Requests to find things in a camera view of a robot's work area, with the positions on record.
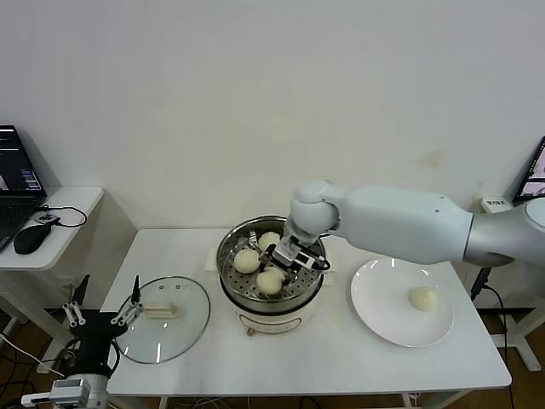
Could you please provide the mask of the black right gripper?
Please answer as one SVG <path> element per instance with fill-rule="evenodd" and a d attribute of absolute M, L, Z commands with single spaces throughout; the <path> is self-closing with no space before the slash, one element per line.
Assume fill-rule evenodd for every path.
<path fill-rule="evenodd" d="M 274 256 L 276 258 L 296 258 L 302 248 L 307 248 L 316 241 L 316 237 L 308 235 L 298 235 L 294 233 L 287 233 L 278 242 L 274 249 Z M 267 265 L 272 257 L 270 251 L 264 251 L 259 257 L 260 265 Z M 294 273 L 288 270 L 284 273 L 283 284 L 288 285 Z"/>

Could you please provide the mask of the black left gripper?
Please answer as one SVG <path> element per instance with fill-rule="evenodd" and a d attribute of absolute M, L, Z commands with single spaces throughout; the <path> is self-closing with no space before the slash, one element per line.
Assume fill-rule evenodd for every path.
<path fill-rule="evenodd" d="M 140 276 L 135 276 L 131 295 L 117 313 L 83 311 L 89 278 L 89 274 L 85 275 L 70 301 L 62 305 L 69 326 L 75 326 L 70 332 L 80 342 L 70 374 L 112 375 L 120 360 L 115 339 L 121 337 L 143 311 Z"/>

